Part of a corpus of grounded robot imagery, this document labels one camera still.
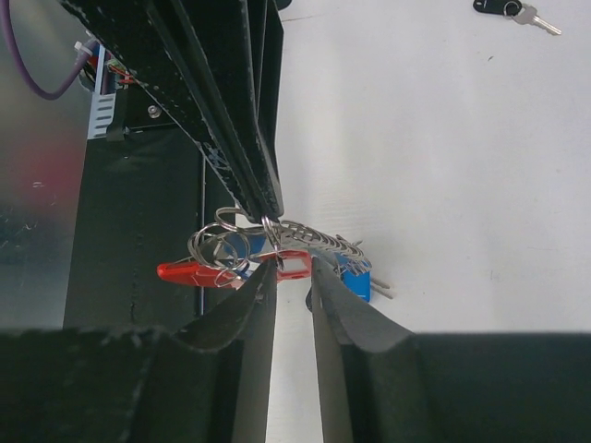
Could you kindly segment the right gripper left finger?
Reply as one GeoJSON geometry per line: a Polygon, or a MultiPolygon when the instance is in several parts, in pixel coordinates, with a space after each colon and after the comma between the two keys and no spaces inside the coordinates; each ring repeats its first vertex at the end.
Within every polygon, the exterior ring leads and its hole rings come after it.
{"type": "Polygon", "coordinates": [[[276,262],[260,265],[247,282],[206,315],[177,332],[177,339],[200,352],[219,352],[250,326],[259,326],[276,312],[276,262]]]}

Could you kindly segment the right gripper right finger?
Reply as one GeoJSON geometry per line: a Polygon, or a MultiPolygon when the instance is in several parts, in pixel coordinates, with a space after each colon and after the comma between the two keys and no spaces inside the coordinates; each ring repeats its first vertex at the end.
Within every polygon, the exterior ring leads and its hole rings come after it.
{"type": "Polygon", "coordinates": [[[325,261],[312,261],[312,312],[325,314],[337,339],[367,353],[385,353],[413,333],[364,302],[339,280],[325,261]]]}

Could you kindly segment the key organiser with red handle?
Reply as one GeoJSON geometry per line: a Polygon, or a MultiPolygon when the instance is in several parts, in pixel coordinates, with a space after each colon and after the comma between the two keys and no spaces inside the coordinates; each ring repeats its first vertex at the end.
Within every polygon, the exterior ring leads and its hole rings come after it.
{"type": "Polygon", "coordinates": [[[309,278],[317,258],[364,301],[370,302],[374,293],[393,298],[391,286],[371,275],[372,264],[360,242],[297,221],[265,217],[260,224],[241,227],[224,218],[243,214],[239,208],[217,209],[214,221],[188,238],[188,256],[158,265],[158,277],[192,287],[239,289],[268,260],[276,262],[278,281],[293,281],[309,278]]]}

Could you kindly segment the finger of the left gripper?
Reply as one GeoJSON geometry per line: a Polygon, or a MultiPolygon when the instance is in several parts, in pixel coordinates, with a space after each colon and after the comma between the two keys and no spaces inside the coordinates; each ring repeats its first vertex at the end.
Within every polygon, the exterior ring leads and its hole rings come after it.
{"type": "Polygon", "coordinates": [[[150,22],[148,2],[64,1],[61,6],[123,64],[170,117],[176,108],[195,110],[187,87],[150,22]]]}
{"type": "Polygon", "coordinates": [[[147,13],[195,110],[170,115],[251,220],[277,220],[283,27],[273,1],[150,1],[147,13]]]}

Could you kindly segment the key with red tag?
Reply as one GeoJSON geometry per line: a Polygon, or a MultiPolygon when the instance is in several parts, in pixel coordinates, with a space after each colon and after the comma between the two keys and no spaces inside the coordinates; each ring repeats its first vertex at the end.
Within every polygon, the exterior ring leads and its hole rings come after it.
{"type": "Polygon", "coordinates": [[[308,251],[288,249],[267,252],[251,257],[251,261],[261,264],[274,259],[277,264],[277,281],[292,281],[308,278],[312,271],[312,259],[308,251]]]}

